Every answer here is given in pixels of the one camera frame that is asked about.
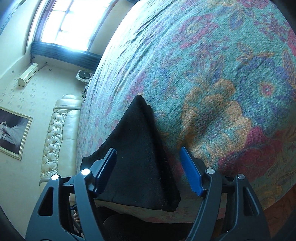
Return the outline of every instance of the blue rubber tip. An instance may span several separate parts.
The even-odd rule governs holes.
[[[203,196],[205,190],[202,187],[202,176],[185,147],[180,150],[180,160],[192,191],[198,196]]]

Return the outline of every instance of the floral bedspread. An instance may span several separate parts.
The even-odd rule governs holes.
[[[172,213],[98,205],[150,222],[193,222],[201,201],[179,161],[185,145],[207,167],[245,174],[265,209],[296,183],[295,68],[296,36],[269,0],[141,0],[82,106],[77,171],[140,94],[155,112],[181,202]]]

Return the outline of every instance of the picture frame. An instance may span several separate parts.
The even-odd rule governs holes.
[[[18,160],[33,117],[0,106],[0,151]]]

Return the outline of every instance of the window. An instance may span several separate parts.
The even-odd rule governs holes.
[[[49,0],[35,41],[89,49],[114,0]]]

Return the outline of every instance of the white wedding dress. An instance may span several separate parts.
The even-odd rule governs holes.
[[[21,121],[14,127],[4,126],[3,129],[8,135],[4,134],[2,138],[11,144],[14,144],[16,147],[20,147],[27,123],[28,120],[22,118]]]

